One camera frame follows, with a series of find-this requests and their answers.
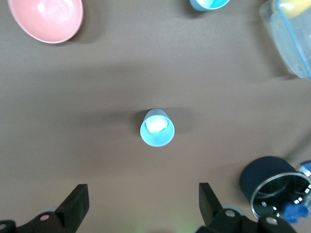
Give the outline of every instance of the screw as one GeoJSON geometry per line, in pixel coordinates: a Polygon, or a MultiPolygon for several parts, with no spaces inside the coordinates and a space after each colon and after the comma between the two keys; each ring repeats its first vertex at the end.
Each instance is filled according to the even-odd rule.
{"type": "Polygon", "coordinates": [[[49,217],[50,217],[49,215],[42,215],[42,216],[40,217],[40,221],[48,220],[49,217]]]}
{"type": "Polygon", "coordinates": [[[277,225],[277,220],[273,217],[267,217],[266,218],[267,223],[276,226],[277,225]]]}
{"type": "Polygon", "coordinates": [[[235,212],[233,210],[226,210],[225,215],[228,217],[235,217],[235,212]]]}
{"type": "Polygon", "coordinates": [[[6,225],[3,223],[3,224],[0,224],[0,231],[5,229],[6,228],[6,225]]]}

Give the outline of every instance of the blue cup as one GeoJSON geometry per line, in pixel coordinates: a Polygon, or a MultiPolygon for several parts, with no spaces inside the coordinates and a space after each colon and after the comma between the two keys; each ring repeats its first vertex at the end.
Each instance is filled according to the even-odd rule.
{"type": "Polygon", "coordinates": [[[191,6],[197,11],[216,10],[226,5],[230,0],[190,0],[191,6]]]}
{"type": "Polygon", "coordinates": [[[174,134],[175,134],[175,128],[174,128],[172,121],[167,116],[167,114],[161,109],[150,110],[147,113],[140,127],[140,135],[141,135],[142,140],[152,147],[162,147],[162,146],[167,145],[173,139],[174,134]],[[147,128],[147,124],[148,124],[148,121],[150,122],[151,119],[155,119],[155,118],[166,121],[167,127],[160,130],[159,132],[152,133],[147,128]]]}

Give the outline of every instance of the cotton ball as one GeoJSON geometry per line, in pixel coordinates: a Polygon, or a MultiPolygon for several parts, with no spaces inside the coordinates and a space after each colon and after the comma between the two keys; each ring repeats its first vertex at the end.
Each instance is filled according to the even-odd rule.
{"type": "Polygon", "coordinates": [[[169,121],[162,116],[151,116],[146,120],[146,127],[150,133],[157,133],[167,128],[169,121]]]}

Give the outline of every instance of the pink bowl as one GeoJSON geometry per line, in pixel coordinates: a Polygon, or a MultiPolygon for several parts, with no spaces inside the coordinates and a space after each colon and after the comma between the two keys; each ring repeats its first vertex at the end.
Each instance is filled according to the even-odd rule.
{"type": "Polygon", "coordinates": [[[19,26],[45,43],[69,40],[83,20],[82,0],[8,0],[8,4],[19,26]]]}

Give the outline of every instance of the yellow object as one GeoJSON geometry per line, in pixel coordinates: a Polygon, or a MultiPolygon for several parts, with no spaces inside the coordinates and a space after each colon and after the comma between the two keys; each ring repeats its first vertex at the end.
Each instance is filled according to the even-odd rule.
{"type": "Polygon", "coordinates": [[[294,18],[311,7],[311,0],[281,0],[279,6],[287,18],[294,18]]]}

